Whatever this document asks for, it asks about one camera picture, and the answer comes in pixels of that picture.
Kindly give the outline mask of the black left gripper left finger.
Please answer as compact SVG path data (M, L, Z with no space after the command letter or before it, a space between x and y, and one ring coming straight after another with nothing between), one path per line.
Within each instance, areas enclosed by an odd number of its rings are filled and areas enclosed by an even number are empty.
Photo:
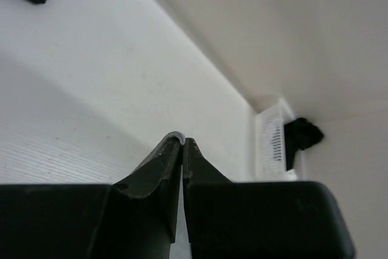
M131 174L111 185L3 184L1 257L148 258L155 212L128 196Z

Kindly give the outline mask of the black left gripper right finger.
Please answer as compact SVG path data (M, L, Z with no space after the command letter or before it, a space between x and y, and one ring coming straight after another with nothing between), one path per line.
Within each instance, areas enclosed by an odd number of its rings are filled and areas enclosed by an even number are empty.
M314 181L237 183L189 138L182 153L193 258L353 258L331 191Z

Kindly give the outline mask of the grey tank top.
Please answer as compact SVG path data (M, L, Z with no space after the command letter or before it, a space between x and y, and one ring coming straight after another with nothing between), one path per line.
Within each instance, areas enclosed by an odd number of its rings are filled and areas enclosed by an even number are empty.
M130 176L128 196L148 200L155 212L154 221L146 220L153 228L145 240L148 258L169 258L175 242L184 142L181 133L168 133Z

